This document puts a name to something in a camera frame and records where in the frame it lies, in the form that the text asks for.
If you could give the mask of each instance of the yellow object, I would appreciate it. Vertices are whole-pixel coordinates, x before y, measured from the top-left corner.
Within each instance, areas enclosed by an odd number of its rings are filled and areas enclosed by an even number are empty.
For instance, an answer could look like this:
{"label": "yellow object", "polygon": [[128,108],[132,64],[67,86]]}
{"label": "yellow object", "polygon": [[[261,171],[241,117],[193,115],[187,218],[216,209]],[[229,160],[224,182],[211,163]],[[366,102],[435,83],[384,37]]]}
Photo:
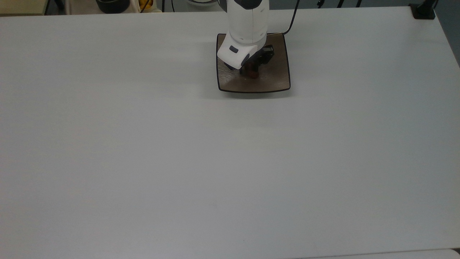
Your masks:
{"label": "yellow object", "polygon": [[139,6],[142,10],[142,8],[144,7],[145,3],[149,1],[149,3],[147,4],[147,6],[145,7],[145,9],[149,9],[150,7],[152,7],[153,5],[153,0],[139,0]]}

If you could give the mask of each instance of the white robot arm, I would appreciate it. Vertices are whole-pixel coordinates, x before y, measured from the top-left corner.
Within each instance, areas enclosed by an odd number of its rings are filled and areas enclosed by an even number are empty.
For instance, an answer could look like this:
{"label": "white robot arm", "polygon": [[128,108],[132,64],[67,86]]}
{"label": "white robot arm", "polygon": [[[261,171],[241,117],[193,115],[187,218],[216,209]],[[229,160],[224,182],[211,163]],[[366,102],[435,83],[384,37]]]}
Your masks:
{"label": "white robot arm", "polygon": [[217,56],[232,69],[240,69],[267,40],[269,0],[219,0],[227,11],[229,31]]}

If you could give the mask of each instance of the cable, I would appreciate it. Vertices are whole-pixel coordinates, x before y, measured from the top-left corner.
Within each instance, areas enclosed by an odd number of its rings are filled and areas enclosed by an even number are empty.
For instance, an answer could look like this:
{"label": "cable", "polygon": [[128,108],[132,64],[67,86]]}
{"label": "cable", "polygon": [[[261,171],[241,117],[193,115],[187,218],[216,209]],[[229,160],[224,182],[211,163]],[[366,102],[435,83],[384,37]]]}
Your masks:
{"label": "cable", "polygon": [[145,2],[145,5],[144,5],[144,7],[142,8],[141,13],[144,12],[144,10],[145,10],[145,8],[147,7],[147,4],[148,4],[149,2],[150,2],[150,0],[147,0],[147,1]]}
{"label": "cable", "polygon": [[316,4],[318,6],[318,9],[321,8],[322,5],[324,5],[325,0],[319,0],[318,3]]}
{"label": "cable", "polygon": [[297,4],[295,5],[294,9],[294,14],[292,15],[292,20],[291,20],[291,25],[289,26],[289,29],[285,32],[283,32],[283,35],[288,34],[288,32],[291,30],[292,25],[294,24],[294,19],[295,19],[295,14],[297,13],[297,8],[299,7],[300,0],[297,0]]}

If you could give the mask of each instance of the white table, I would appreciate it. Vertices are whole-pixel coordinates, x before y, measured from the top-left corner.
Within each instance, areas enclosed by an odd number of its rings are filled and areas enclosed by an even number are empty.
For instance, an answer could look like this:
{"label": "white table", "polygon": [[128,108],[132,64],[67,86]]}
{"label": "white table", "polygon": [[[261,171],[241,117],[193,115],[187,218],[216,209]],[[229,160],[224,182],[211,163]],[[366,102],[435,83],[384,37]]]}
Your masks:
{"label": "white table", "polygon": [[460,69],[437,19],[299,10],[292,88],[261,95],[218,90],[226,28],[217,12],[0,18],[0,258],[460,247]]}

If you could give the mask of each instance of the black bowl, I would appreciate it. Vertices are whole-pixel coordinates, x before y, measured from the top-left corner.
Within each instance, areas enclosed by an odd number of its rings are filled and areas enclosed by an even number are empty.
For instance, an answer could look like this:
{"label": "black bowl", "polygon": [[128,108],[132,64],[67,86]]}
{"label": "black bowl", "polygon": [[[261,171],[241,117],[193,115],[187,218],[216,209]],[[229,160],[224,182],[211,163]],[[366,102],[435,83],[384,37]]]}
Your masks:
{"label": "black bowl", "polygon": [[96,0],[99,9],[105,13],[122,13],[129,7],[129,0]]}

